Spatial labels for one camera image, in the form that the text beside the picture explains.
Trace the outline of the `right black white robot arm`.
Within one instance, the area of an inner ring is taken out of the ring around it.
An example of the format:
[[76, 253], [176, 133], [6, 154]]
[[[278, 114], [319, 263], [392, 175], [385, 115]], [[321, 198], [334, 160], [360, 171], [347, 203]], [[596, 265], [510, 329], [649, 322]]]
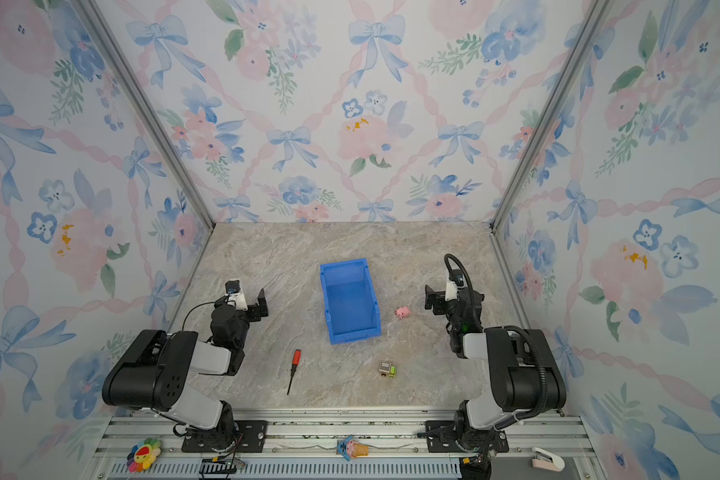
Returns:
[[544, 334], [512, 325], [484, 328], [479, 319], [483, 299], [453, 282], [443, 291], [425, 288], [424, 308], [446, 318], [451, 351], [487, 365], [480, 396], [463, 401], [452, 421], [427, 421], [417, 434], [430, 453], [507, 453], [509, 427], [566, 403], [565, 381]]

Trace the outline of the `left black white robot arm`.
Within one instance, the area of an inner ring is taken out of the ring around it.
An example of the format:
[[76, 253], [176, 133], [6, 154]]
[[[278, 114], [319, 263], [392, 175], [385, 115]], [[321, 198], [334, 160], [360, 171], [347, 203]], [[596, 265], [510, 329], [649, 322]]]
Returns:
[[239, 282], [226, 284], [225, 296], [213, 302], [211, 337], [196, 331], [144, 330], [107, 375], [103, 401], [131, 410], [148, 409], [174, 422], [184, 453], [261, 453], [268, 422], [234, 418], [232, 406], [188, 383], [191, 373], [234, 376], [245, 358], [250, 326], [269, 314], [265, 291], [248, 303]]

